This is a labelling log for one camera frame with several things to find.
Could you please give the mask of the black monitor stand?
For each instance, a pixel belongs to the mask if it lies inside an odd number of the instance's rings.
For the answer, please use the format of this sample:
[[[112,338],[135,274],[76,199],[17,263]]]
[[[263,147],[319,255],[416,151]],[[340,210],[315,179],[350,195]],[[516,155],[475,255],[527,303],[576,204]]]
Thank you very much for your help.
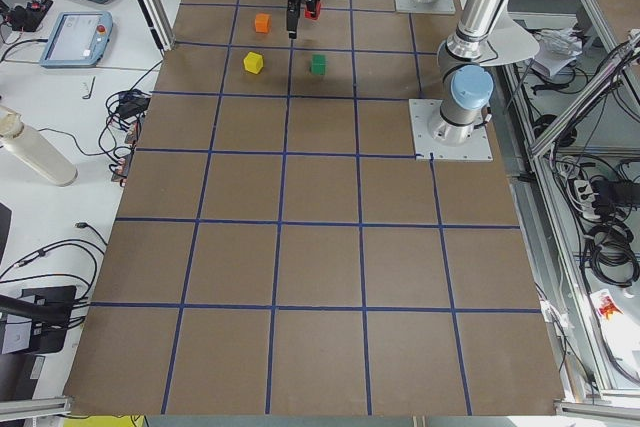
[[[60,352],[71,324],[76,288],[23,289],[1,296],[1,353],[46,355]]]

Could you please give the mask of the orange wooden block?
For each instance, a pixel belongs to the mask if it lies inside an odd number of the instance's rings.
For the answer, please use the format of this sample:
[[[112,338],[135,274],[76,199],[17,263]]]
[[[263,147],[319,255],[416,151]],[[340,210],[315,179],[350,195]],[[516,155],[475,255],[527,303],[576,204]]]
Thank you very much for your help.
[[[266,13],[256,14],[254,29],[256,33],[268,34],[271,30],[271,15]]]

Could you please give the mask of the white water bottle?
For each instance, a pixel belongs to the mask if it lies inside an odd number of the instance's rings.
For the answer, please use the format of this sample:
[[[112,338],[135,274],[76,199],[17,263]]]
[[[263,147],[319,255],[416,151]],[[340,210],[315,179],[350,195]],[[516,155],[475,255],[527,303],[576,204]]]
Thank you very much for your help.
[[[56,186],[68,186],[77,178],[74,164],[39,131],[24,123],[18,112],[4,106],[1,107],[1,144]]]

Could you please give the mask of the yellow wooden block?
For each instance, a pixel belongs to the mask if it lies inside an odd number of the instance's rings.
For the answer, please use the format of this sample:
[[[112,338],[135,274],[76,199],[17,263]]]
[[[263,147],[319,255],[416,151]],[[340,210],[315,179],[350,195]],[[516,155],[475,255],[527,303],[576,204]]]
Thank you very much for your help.
[[[264,57],[256,52],[248,52],[243,58],[244,69],[252,74],[258,75],[264,68]]]

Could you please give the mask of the green wooden block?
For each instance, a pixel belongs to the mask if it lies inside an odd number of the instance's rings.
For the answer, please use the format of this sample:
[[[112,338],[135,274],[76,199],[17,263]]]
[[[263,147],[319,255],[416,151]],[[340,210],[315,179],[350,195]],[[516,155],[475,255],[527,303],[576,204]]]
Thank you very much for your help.
[[[326,56],[322,54],[313,54],[310,61],[310,72],[313,75],[324,76],[326,73]]]

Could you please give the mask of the near blue teach pendant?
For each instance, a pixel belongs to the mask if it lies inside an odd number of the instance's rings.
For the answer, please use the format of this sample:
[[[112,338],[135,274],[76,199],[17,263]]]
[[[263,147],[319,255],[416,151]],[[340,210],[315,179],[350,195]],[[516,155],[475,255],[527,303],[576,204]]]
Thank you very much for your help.
[[[39,59],[44,68],[90,68],[103,57],[113,30],[107,11],[63,12]]]

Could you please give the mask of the brown grid table mat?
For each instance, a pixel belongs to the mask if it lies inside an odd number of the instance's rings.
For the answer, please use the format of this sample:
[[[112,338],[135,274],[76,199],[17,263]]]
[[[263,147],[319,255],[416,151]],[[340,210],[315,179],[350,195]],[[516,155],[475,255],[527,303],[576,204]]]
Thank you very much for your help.
[[[414,158],[408,101],[442,96],[456,20],[324,0],[290,40],[284,8],[182,0],[75,413],[551,413],[563,390],[502,162]]]

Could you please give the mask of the red wooden block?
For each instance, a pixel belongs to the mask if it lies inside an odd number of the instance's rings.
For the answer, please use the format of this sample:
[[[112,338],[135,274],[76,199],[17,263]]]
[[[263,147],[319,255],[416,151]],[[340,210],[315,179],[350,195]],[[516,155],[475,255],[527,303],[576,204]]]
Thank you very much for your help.
[[[305,17],[311,20],[317,20],[321,13],[321,2],[310,1],[305,5]]]

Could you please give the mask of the hex key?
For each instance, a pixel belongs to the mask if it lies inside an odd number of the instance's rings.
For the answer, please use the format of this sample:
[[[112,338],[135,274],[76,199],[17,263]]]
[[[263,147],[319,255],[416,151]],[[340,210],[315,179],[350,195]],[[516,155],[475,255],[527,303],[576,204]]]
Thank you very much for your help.
[[[92,97],[94,86],[95,86],[96,77],[91,79],[90,83],[84,83],[85,94],[82,96],[83,100],[89,100]]]

